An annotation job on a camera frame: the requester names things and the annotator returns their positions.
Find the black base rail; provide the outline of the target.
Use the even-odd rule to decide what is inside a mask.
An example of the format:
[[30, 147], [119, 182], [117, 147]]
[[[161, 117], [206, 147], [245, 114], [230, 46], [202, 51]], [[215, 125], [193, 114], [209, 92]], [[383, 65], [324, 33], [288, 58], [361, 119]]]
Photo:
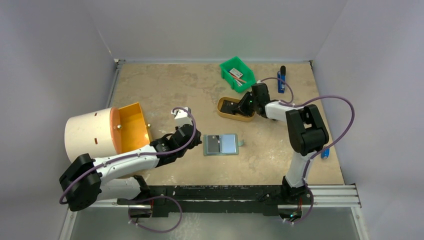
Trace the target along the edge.
[[170, 213], [262, 214], [299, 218], [313, 201], [303, 188], [288, 195], [281, 185], [151, 185], [134, 197], [120, 197], [118, 205], [146, 205], [154, 218]]

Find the teal card holder wallet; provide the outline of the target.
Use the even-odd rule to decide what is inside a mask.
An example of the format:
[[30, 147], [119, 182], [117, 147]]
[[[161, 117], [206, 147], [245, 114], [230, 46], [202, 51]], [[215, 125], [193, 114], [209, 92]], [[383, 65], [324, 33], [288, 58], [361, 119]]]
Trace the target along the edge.
[[204, 156], [226, 156], [226, 155], [238, 155], [239, 147], [242, 147], [245, 144], [243, 139], [239, 139], [238, 135], [235, 133], [228, 134], [212, 134], [220, 136], [220, 153], [218, 154], [207, 154], [207, 136], [203, 136], [203, 155]]

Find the aluminium frame rail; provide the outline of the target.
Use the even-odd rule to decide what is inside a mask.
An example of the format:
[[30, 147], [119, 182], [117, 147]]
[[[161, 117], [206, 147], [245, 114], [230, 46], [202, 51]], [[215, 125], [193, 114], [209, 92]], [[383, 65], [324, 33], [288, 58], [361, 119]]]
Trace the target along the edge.
[[[148, 185], [139, 186], [136, 181], [131, 179], [113, 180], [103, 187], [104, 193], [100, 195], [100, 200], [89, 207], [119, 205], [117, 203], [119, 198], [135, 197], [138, 195], [139, 191], [148, 187]], [[311, 185], [307, 191], [311, 192], [313, 196], [311, 204], [319, 207], [355, 207], [360, 204], [358, 191], [354, 185]]]

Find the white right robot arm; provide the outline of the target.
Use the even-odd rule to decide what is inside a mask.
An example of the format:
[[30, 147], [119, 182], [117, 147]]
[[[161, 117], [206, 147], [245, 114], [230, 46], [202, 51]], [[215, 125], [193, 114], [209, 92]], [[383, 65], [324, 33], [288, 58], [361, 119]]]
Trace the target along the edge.
[[286, 123], [289, 143], [294, 151], [289, 170], [282, 179], [282, 200], [294, 203], [306, 192], [306, 181], [313, 154], [321, 151], [329, 142], [329, 134], [318, 107], [315, 104], [293, 106], [279, 100], [272, 100], [265, 83], [252, 85], [251, 91], [243, 98], [224, 100], [221, 112], [252, 117], [257, 114], [263, 118]]

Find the white cylinder drum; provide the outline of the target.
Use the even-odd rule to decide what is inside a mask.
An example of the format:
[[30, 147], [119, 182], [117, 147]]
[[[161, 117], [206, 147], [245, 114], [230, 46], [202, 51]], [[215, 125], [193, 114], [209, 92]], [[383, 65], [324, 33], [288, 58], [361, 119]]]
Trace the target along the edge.
[[82, 154], [91, 158], [109, 157], [122, 152], [120, 113], [116, 107], [71, 117], [64, 130], [64, 145], [71, 162]]

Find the blue black lighter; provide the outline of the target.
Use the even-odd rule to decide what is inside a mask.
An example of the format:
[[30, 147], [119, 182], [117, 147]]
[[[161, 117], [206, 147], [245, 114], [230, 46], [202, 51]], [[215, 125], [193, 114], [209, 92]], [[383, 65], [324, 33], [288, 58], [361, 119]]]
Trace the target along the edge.
[[284, 94], [285, 90], [286, 90], [286, 84], [285, 84], [285, 80], [286, 80], [286, 66], [282, 65], [279, 69], [279, 71], [277, 72], [277, 78], [278, 78], [278, 82], [277, 82], [277, 91], [280, 94]]

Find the small items in bin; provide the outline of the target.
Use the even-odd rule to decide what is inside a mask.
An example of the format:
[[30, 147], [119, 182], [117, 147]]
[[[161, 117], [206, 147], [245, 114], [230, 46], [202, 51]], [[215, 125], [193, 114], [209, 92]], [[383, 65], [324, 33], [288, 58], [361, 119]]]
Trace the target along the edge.
[[238, 86], [242, 86], [246, 84], [247, 82], [242, 79], [243, 73], [241, 73], [236, 68], [232, 68], [228, 71], [228, 73], [232, 76], [232, 78], [236, 81]]

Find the black credit card stack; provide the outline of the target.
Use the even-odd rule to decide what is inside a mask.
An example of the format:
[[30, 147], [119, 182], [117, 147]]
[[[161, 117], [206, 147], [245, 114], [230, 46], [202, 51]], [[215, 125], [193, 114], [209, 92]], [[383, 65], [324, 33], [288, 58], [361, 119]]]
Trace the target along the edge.
[[234, 112], [235, 112], [235, 109], [237, 108], [237, 103], [234, 103], [233, 101], [230, 101], [230, 100], [224, 100], [223, 102], [222, 102], [222, 106], [221, 106], [221, 108], [220, 108], [220, 111], [222, 112], [222, 113], [225, 113], [225, 114], [230, 114], [230, 115], [233, 115], [234, 114]]

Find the green plastic bin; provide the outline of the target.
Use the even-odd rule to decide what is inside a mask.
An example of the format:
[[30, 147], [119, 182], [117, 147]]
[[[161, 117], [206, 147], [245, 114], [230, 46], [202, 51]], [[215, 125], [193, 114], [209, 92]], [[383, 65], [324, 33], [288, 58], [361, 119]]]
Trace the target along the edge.
[[219, 67], [221, 78], [237, 93], [246, 91], [256, 83], [253, 71], [238, 56], [221, 63]]

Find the tan oval tray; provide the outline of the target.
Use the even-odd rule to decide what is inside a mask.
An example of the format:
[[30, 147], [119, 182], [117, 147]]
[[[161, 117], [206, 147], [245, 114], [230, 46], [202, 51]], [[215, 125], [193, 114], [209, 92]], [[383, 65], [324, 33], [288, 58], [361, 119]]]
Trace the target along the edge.
[[221, 97], [218, 100], [216, 111], [217, 114], [226, 119], [240, 121], [240, 122], [251, 122], [255, 116], [255, 112], [252, 112], [251, 115], [243, 115], [236, 112], [236, 107], [240, 102], [240, 99], [233, 97]]

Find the small blue object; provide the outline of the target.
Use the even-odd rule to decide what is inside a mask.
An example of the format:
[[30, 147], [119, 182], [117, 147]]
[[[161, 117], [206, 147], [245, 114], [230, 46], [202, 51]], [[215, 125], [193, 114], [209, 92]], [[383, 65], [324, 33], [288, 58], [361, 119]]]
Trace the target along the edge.
[[323, 150], [320, 154], [321, 159], [325, 160], [330, 156], [330, 149], [326, 148], [325, 150]]

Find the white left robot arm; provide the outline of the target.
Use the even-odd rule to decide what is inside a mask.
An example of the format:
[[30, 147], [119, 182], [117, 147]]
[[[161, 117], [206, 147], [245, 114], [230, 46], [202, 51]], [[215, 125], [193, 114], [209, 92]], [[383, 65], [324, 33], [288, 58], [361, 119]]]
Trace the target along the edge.
[[83, 210], [101, 199], [106, 183], [171, 164], [201, 143], [202, 133], [195, 126], [185, 124], [177, 127], [174, 133], [127, 153], [97, 158], [81, 154], [59, 178], [63, 190], [59, 203], [68, 205], [72, 212]]

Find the orange drawer tray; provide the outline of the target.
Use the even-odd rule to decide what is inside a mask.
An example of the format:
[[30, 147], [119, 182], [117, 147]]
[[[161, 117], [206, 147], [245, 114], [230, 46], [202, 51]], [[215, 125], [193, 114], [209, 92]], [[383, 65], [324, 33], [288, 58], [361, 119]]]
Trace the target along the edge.
[[117, 154], [140, 149], [152, 140], [150, 127], [139, 102], [121, 108], [112, 107], [110, 129]]

